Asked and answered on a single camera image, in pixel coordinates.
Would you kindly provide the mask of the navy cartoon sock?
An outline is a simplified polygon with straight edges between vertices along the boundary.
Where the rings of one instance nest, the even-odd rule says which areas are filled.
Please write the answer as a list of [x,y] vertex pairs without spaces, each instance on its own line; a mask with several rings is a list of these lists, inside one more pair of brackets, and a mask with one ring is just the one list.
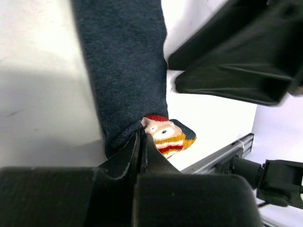
[[75,0],[73,10],[106,156],[138,130],[152,135],[166,158],[189,148],[196,134],[168,114],[161,2]]

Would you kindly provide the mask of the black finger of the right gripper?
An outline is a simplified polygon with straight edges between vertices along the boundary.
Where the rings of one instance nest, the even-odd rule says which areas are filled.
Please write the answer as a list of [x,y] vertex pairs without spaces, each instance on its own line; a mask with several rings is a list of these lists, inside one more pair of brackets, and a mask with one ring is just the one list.
[[199,67],[186,70],[175,79],[182,94],[211,95],[258,105],[277,105],[293,80],[271,70],[235,66]]

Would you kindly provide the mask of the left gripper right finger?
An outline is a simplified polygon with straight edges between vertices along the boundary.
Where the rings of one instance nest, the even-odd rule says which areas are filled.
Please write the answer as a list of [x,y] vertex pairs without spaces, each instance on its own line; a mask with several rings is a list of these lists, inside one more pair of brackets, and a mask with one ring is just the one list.
[[141,172],[134,187],[134,227],[260,227],[248,182],[237,175],[187,175],[143,140]]

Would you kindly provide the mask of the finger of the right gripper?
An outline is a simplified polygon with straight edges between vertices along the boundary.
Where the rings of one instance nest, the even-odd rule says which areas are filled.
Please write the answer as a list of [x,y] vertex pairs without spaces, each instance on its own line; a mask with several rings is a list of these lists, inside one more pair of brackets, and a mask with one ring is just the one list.
[[218,66],[294,78],[303,66],[300,0],[230,0],[169,57],[171,70]]

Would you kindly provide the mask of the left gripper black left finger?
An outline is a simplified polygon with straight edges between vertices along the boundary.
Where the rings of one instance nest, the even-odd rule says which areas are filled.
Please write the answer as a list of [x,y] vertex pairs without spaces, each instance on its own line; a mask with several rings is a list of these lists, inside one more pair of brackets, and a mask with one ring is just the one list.
[[140,132],[97,167],[3,167],[3,227],[128,227]]

